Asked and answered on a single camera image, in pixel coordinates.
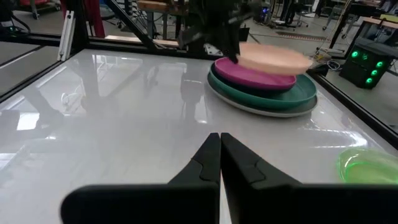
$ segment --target lime green bowl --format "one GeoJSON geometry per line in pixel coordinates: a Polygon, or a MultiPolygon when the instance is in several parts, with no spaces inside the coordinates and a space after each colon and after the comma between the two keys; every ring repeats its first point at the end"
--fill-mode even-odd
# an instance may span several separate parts
{"type": "Polygon", "coordinates": [[[260,108],[276,110],[291,109],[307,103],[317,94],[316,86],[311,79],[305,75],[297,75],[296,84],[289,91],[281,94],[268,95],[267,98],[265,98],[251,95],[249,92],[236,90],[215,77],[213,72],[215,71],[210,70],[210,77],[227,95],[235,100],[245,102],[249,105],[258,106],[260,108]]]}
{"type": "Polygon", "coordinates": [[[337,162],[342,181],[351,184],[398,184],[398,158],[385,153],[348,149],[337,162]]]}

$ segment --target black box with green lights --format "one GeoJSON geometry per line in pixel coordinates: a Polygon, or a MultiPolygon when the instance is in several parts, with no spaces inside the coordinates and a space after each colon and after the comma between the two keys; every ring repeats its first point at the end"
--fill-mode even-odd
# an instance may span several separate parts
{"type": "Polygon", "coordinates": [[[340,76],[359,88],[374,88],[398,50],[372,40],[358,38],[343,66],[340,76]]]}

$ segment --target workbench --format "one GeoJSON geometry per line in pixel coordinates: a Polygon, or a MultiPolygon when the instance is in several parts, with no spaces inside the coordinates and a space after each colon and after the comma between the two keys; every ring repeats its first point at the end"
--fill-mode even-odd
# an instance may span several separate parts
{"type": "Polygon", "coordinates": [[[303,183],[341,183],[338,155],[353,147],[398,156],[318,84],[307,116],[233,108],[206,82],[212,63],[86,49],[3,101],[15,116],[0,126],[0,222],[59,224],[61,201],[84,185],[167,183],[213,132],[303,183]]]}

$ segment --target plate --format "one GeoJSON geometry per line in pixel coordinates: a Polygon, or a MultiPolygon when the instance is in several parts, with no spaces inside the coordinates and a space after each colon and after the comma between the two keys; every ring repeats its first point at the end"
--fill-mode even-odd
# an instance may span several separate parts
{"type": "Polygon", "coordinates": [[[398,184],[398,158],[385,153],[348,149],[339,155],[340,178],[351,184],[398,184]]]}
{"type": "Polygon", "coordinates": [[[304,54],[273,45],[241,42],[239,49],[239,65],[275,75],[303,74],[313,63],[304,54]]]}
{"type": "Polygon", "coordinates": [[[227,80],[261,90],[289,90],[296,83],[296,76],[272,75],[234,64],[229,58],[216,60],[215,70],[227,80]]]}
{"type": "Polygon", "coordinates": [[[264,90],[255,90],[230,83],[216,72],[213,73],[212,70],[210,70],[210,77],[231,98],[259,108],[277,110],[294,108],[307,103],[317,94],[317,88],[305,75],[297,75],[297,81],[293,88],[281,94],[270,94],[264,90]]]}
{"type": "Polygon", "coordinates": [[[208,84],[213,93],[218,96],[220,99],[225,101],[226,103],[239,108],[241,110],[263,115],[263,116],[271,116],[276,118],[292,118],[296,116],[302,116],[308,113],[311,113],[317,107],[318,98],[317,96],[313,97],[309,102],[304,103],[296,108],[287,109],[287,110],[272,110],[272,109],[264,109],[258,108],[255,106],[247,105],[242,102],[238,102],[231,97],[229,97],[218,85],[215,83],[214,79],[211,77],[211,73],[207,76],[208,84]]]}

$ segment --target pink plate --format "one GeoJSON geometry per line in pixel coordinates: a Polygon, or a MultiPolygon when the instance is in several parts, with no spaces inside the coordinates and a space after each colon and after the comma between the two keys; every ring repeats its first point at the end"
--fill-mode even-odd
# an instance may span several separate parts
{"type": "Polygon", "coordinates": [[[220,58],[215,62],[216,71],[225,79],[251,88],[262,90],[288,90],[296,83],[296,76],[271,75],[244,68],[234,64],[228,58],[220,58]]]}

